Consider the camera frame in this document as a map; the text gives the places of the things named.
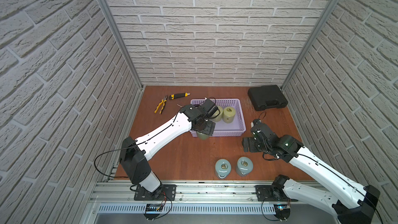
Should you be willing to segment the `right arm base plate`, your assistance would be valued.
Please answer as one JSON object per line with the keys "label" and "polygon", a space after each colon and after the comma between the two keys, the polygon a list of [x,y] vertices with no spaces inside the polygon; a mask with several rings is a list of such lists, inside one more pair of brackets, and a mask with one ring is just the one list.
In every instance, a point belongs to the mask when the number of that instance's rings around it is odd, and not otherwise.
{"label": "right arm base plate", "polygon": [[290,200],[283,192],[282,186],[256,185],[255,190],[259,202],[262,201],[288,202]]}

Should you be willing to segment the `blue-grey tea canister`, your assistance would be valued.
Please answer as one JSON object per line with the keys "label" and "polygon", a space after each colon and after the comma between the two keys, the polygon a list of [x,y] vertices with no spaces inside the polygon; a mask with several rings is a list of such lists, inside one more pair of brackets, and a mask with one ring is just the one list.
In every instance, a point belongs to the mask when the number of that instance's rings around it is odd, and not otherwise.
{"label": "blue-grey tea canister", "polygon": [[227,159],[219,159],[215,164],[215,173],[219,179],[225,179],[231,170],[231,164]]}

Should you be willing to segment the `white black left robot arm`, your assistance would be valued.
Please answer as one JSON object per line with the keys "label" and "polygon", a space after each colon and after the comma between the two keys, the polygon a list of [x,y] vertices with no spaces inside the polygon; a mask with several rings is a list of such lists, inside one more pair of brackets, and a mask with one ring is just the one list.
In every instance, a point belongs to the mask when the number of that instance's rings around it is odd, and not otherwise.
{"label": "white black left robot arm", "polygon": [[122,142],[119,163],[128,179],[133,185],[139,185],[152,194],[159,193],[162,183],[148,161],[165,145],[191,130],[211,136],[216,125],[213,115],[220,114],[216,104],[207,99],[201,105],[182,107],[168,122],[146,135],[136,139],[126,138]]}

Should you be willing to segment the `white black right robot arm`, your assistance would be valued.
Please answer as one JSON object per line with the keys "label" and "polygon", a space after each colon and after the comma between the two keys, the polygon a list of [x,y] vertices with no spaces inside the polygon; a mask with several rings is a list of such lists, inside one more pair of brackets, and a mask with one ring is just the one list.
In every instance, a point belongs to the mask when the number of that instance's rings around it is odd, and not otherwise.
{"label": "white black right robot arm", "polygon": [[261,152],[270,155],[271,161],[289,163],[325,188],[322,191],[279,175],[268,190],[268,195],[275,200],[304,202],[329,213],[341,224],[370,224],[378,214],[376,206],[380,191],[374,186],[364,186],[348,178],[323,162],[299,140],[290,135],[278,137],[259,119],[252,122],[250,132],[251,137],[242,141],[245,152]]}

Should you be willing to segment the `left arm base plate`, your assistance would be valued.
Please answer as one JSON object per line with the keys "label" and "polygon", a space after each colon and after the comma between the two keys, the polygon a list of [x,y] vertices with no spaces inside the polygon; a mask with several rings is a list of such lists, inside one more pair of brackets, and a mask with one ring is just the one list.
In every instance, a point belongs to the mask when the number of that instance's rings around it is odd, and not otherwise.
{"label": "left arm base plate", "polygon": [[161,184],[154,192],[146,190],[141,185],[137,185],[134,195],[135,201],[162,201],[165,197],[174,201],[176,196],[177,185]]}

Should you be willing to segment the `light blue tea canister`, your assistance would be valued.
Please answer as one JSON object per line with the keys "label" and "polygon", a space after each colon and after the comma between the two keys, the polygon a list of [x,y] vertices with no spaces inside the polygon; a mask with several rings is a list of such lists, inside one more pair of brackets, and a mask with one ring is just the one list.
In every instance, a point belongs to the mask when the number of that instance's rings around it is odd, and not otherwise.
{"label": "light blue tea canister", "polygon": [[240,177],[245,177],[252,172],[253,162],[247,157],[240,157],[236,163],[235,171]]}

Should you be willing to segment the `green tea canister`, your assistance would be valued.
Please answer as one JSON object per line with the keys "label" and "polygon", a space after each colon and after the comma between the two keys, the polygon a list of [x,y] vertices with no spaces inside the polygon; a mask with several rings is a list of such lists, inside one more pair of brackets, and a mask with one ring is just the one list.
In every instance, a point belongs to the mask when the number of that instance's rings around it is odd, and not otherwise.
{"label": "green tea canister", "polygon": [[204,140],[209,139],[210,136],[207,134],[201,133],[201,132],[197,132],[197,137],[204,141]]}

